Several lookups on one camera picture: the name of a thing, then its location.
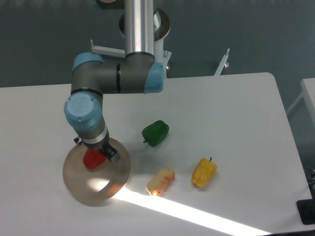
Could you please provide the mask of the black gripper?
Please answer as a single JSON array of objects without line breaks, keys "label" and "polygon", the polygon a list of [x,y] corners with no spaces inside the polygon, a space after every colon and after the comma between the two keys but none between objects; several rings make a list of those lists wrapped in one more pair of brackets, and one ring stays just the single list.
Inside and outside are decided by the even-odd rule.
[{"label": "black gripper", "polygon": [[[79,136],[74,138],[73,141],[77,146],[81,146],[83,143],[81,137]],[[84,144],[89,149],[101,152],[112,163],[118,163],[121,159],[118,151],[109,144],[109,139],[107,138],[104,138],[100,142],[94,144],[88,144],[87,142],[84,142]]]}]

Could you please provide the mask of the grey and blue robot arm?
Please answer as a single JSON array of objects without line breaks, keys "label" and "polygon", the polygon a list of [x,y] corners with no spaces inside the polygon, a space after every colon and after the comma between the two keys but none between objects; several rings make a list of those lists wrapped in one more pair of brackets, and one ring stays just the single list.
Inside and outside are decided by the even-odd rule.
[{"label": "grey and blue robot arm", "polygon": [[109,143],[103,95],[157,93],[164,80],[163,64],[156,61],[154,53],[154,1],[126,0],[124,10],[125,60],[108,65],[98,54],[79,54],[71,73],[71,95],[64,104],[66,120],[78,135],[76,144],[99,150],[113,163],[121,156]]}]

